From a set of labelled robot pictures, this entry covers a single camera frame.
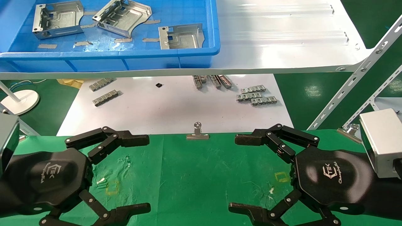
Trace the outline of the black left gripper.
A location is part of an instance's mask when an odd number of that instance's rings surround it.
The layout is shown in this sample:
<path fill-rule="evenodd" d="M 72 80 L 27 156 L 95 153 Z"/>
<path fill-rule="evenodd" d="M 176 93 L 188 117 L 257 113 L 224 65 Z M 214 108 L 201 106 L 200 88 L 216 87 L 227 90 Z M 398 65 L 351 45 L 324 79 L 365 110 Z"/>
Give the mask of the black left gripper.
<path fill-rule="evenodd" d="M 92 164 L 100 163 L 118 147 L 148 145 L 148 135 L 102 127 L 69 137 L 65 144 L 69 149 L 62 152 L 41 151 L 11 158 L 6 167 L 7 217 L 50 211 L 40 220 L 40 226 L 77 226 L 59 217 L 84 201 L 99 217 L 93 226 L 126 226 L 132 216 L 151 211 L 149 203 L 108 211 L 88 191 L 93 178 Z M 79 151 L 95 144 L 88 157 Z"/>

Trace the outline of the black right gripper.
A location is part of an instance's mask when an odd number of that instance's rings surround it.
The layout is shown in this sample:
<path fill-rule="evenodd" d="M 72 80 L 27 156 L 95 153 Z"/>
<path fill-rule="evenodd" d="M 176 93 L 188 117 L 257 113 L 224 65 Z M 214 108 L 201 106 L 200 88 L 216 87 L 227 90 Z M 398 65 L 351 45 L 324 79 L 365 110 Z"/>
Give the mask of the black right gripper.
<path fill-rule="evenodd" d="M 296 154 L 285 141 L 307 149 Z M 317 147 L 319 141 L 316 136 L 282 124 L 237 134 L 236 145 L 266 145 L 287 164 L 294 162 L 296 187 L 301 191 L 294 189 L 271 210 L 234 202 L 229 203 L 228 210 L 247 215 L 253 226 L 287 226 L 281 217 L 302 198 L 306 205 L 318 208 L 322 219 L 300 226 L 340 226 L 341 221 L 329 209 L 363 211 L 364 199 L 376 177 L 367 155 L 308 148 Z"/>

